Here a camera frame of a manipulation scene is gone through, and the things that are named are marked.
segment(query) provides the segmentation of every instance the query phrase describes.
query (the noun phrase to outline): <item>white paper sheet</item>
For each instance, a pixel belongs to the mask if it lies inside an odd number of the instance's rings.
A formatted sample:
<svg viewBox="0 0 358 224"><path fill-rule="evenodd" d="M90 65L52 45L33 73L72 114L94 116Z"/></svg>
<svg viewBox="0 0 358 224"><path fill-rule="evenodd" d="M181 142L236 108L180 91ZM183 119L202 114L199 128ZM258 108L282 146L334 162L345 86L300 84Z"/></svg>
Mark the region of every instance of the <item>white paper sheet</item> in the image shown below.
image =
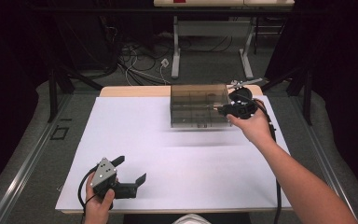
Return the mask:
<svg viewBox="0 0 358 224"><path fill-rule="evenodd" d="M278 144L287 151L266 96ZM121 183L147 173L136 199L115 200L117 212L191 212L273 209L275 176L235 126L221 130L171 128L169 97L99 97L79 143L56 204L81 211L77 189L88 170L106 157L124 155L117 167ZM290 207L282 194L282 207Z"/></svg>

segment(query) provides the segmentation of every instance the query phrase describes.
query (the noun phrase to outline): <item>white desk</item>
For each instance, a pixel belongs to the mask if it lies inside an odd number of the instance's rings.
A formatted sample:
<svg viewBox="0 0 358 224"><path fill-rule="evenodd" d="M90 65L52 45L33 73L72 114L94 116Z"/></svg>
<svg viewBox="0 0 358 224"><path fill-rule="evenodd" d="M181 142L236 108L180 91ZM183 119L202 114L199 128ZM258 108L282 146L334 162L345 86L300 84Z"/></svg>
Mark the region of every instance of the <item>white desk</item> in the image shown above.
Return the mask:
<svg viewBox="0 0 358 224"><path fill-rule="evenodd" d="M116 200L112 212L205 213L276 208L275 176L240 129L182 132L171 128L168 86L107 89L96 99L57 210L81 213L76 193L82 177L102 157L111 161L121 155L126 161L117 168L120 182L133 183L144 173L147 178L138 188L136 199ZM269 100L263 95L257 98L265 102L277 129L277 141L287 151ZM284 194L282 207L290 208Z"/></svg>
<svg viewBox="0 0 358 224"><path fill-rule="evenodd" d="M155 7L292 7L294 0L154 0ZM248 21L179 21L173 18L172 78L179 78L179 35L244 36L246 42L240 49L243 71L247 79L253 79L248 51L254 34L253 18Z"/></svg>

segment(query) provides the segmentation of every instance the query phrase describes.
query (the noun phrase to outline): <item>desk leg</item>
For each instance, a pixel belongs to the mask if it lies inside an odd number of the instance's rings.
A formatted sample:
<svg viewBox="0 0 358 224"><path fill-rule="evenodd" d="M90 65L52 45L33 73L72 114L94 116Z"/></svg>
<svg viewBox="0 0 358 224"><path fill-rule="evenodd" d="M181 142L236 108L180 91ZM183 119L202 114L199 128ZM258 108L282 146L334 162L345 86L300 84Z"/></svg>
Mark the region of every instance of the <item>desk leg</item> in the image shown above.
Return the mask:
<svg viewBox="0 0 358 224"><path fill-rule="evenodd" d="M173 17L173 62L172 62L172 74L171 77L174 79L179 78L179 60L180 60L180 49L179 49L179 34L178 34L178 18Z"/></svg>
<svg viewBox="0 0 358 224"><path fill-rule="evenodd" d="M244 47L244 49L240 49L243 71L245 72L246 79L248 79L248 80L254 79L251 65L249 64L249 60L248 60L248 52L249 52L249 48L251 46L252 36L254 34L253 21L254 21L254 18L251 18L251 20L249 22L248 38L246 40L245 47Z"/></svg>

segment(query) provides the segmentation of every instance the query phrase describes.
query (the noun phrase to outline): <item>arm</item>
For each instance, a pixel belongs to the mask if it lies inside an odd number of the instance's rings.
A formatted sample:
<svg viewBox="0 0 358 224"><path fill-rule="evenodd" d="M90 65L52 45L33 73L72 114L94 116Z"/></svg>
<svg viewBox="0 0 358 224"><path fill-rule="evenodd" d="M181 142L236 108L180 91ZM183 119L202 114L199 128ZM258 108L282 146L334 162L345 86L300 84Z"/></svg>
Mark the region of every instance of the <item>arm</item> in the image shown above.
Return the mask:
<svg viewBox="0 0 358 224"><path fill-rule="evenodd" d="M260 109L249 119L227 118L264 156L303 223L357 223L334 191L275 143Z"/></svg>
<svg viewBox="0 0 358 224"><path fill-rule="evenodd" d="M115 198L115 192L110 189L106 192L103 201L94 197L94 191L90 185L92 178L94 177L95 172L89 175L86 184L86 220L85 224L106 224L107 219L109 218L109 207Z"/></svg>

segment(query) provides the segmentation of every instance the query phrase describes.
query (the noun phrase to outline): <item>transparent box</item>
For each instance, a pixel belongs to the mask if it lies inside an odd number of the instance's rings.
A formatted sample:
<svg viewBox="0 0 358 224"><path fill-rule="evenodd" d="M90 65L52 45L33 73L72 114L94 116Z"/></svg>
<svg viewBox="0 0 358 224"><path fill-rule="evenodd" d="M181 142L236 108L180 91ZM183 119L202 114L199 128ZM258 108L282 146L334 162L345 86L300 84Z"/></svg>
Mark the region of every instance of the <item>transparent box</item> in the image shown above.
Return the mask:
<svg viewBox="0 0 358 224"><path fill-rule="evenodd" d="M216 107L229 103L225 84L172 85L171 126L173 128L228 127L227 118L220 115Z"/></svg>

